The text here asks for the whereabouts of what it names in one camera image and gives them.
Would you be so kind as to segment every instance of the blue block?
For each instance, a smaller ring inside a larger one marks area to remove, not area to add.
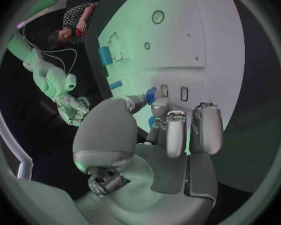
[[[152,126],[153,126],[153,123],[155,122],[155,117],[154,117],[154,116],[150,117],[149,120],[148,120],[148,122],[149,122],[149,127],[150,127],[150,129],[151,129]]]
[[[104,66],[113,63],[112,56],[111,56],[111,53],[109,51],[108,46],[100,47],[98,49],[98,51],[99,51],[99,54],[100,54],[100,57],[101,57],[102,64]]]
[[[118,88],[118,87],[120,87],[120,86],[122,86],[122,85],[123,85],[123,84],[122,84],[121,81],[117,81],[117,82],[115,82],[115,83],[110,84],[109,87],[110,87],[110,89],[112,90],[112,89],[116,89],[116,88]]]
[[[149,89],[145,94],[149,105],[152,105],[152,103],[154,103],[155,91],[156,91],[156,87],[154,86],[151,89]]]

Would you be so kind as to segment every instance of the circular hole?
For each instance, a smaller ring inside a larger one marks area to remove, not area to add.
[[[160,24],[165,19],[165,14],[163,11],[157,10],[152,15],[152,21],[155,24]]]
[[[147,50],[149,50],[149,49],[150,49],[150,43],[146,42],[146,43],[144,44],[144,48],[147,49]]]

